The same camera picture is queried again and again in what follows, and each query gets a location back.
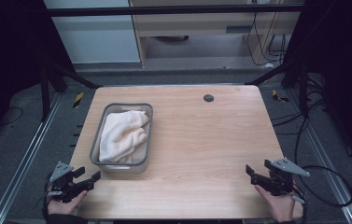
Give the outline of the light wooden desk unit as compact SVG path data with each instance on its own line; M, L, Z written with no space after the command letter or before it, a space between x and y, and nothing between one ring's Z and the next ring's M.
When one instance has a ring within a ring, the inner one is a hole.
M280 5L304 0L128 0L132 7ZM293 33L299 12L134 15L140 39L179 35L244 35L255 63L262 63L275 35Z

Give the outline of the black curtain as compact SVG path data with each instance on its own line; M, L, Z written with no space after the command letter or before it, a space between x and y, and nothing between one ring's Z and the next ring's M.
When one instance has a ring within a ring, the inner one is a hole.
M15 93L40 82L42 65L26 37L17 32L19 24L42 47L50 63L74 69L52 19L24 13L45 7L44 0L0 0L0 119Z
M286 59L300 56L325 79L331 113L352 148L352 0L303 0Z

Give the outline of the grey plastic basket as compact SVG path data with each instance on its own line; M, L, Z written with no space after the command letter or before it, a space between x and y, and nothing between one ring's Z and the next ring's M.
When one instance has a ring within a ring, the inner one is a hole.
M149 122L143 126L144 130L148 134L148 139L139 145L136 150L132 153L132 161L130 163L122 162L100 162L100 141L101 134L105 127L106 117L110 113L122 113L130 110L145 111L149 117ZM126 172L126 173L142 173L147 169L148 166L148 155L149 155L149 144L150 144L150 133L153 120L153 107L150 104L110 104L107 105L103 111L102 117L99 122L99 126L95 135L95 139L92 144L92 150L90 154L91 162L97 165L104 172Z

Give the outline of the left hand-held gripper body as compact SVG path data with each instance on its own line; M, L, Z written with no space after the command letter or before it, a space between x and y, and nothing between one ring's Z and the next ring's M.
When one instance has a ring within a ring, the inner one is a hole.
M65 164L59 161L51 175L49 176L49 184L50 190L48 191L48 195L53 199L69 203L74 198L76 198L79 193L84 190L92 190L93 187L88 187L85 185L84 180L79 183L74 181L74 177L72 177L72 172L74 171L74 167Z

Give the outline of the white cabinet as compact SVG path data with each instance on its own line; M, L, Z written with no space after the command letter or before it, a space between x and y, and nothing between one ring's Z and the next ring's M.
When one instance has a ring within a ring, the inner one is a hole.
M128 0L44 0L48 9L128 7ZM132 17L53 17L73 64L139 63Z

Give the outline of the black metal stand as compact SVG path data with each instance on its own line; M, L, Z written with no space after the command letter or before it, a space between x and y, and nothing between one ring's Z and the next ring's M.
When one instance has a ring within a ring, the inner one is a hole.
M43 65L40 71L42 121L47 119L50 112L49 85L51 85L57 92L65 92L67 90L67 85L63 80L63 76L70 77L89 89L100 88L100 85L90 82L89 80L80 77L76 72L56 63Z
M265 80L274 77L277 74L284 73L285 76L281 81L284 88L290 88L299 82L299 108L305 118L308 117L307 106L307 62L304 59L289 60L276 68L270 70L261 77L247 82L247 85L259 86Z

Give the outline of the person's left hand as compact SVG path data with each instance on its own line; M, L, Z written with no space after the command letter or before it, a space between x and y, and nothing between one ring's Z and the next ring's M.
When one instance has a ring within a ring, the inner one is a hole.
M79 204L87 197L88 191L84 190L69 203L63 203L60 201L48 202L48 214L60 214L60 215L74 215Z

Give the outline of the yellow black tape strip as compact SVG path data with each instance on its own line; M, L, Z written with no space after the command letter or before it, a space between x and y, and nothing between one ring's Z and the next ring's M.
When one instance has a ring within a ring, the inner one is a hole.
M276 101L279 101L279 102L283 102L283 103L288 103L289 102L289 98L287 97L280 97L277 93L276 90L272 90L272 98Z
M79 107L80 102L81 102L83 96L84 96L84 92L79 92L79 93L77 94L76 99L75 99L75 101L74 101L74 103L73 103L73 108L78 108L78 107Z

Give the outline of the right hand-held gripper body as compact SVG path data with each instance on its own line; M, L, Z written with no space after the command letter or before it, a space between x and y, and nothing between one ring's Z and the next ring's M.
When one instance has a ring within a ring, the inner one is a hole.
M255 172L260 178L260 183L258 185L274 196L291 194L291 192L294 192L294 200L304 204L304 194L297 190L293 176L302 175L309 177L310 174L287 158L272 161L272 165L275 167L275 170L273 172L268 170L269 176L259 175Z

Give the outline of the cream white towel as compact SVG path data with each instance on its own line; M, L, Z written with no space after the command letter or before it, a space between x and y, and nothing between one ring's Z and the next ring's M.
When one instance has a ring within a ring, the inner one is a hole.
M145 111L110 113L100 141L100 162L130 163L132 153L148 139L143 126L149 122Z

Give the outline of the black horizontal frame bar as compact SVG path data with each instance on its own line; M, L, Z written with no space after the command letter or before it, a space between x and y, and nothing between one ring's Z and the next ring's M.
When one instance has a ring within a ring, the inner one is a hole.
M51 17L78 16L123 16L165 15L206 13L249 13L249 12L295 12L302 11L304 4L280 5L214 5L214 6L164 6L164 7L97 7L47 9Z

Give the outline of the person's right hand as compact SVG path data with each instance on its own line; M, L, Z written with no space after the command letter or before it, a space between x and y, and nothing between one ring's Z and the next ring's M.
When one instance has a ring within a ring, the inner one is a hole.
M293 220L295 207L293 194L274 196L259 185L255 185L254 188L266 201L275 224L296 224Z

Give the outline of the aluminium floor rail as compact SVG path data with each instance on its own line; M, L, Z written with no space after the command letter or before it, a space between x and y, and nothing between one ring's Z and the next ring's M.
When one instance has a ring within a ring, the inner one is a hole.
M17 170L7 185L7 189L0 200L0 224L4 223L11 205L14 203L16 196L20 191L21 185L33 164L35 155L37 154L49 130L49 126L58 111L62 98L62 93L54 94L53 99L49 105L49 113L47 117L40 122L29 147L26 149L26 152L24 153L21 162L19 163Z
M300 141L302 133L305 134L313 155L317 161L317 164L308 162L306 166L309 169L318 170L321 172L331 189L331 195L334 196L334 202L327 202L325 200L318 199L322 203L337 207L342 210L345 219L348 224L352 224L352 188L345 180L345 178L336 170L333 162L329 155L325 151L321 144L316 131L313 126L309 123L309 118L305 118L299 108L299 100L295 91L287 91L290 103L293 105L295 111L298 114L298 120L301 122L300 130L298 131L297 141ZM294 161L298 160L298 146L296 143L294 148Z

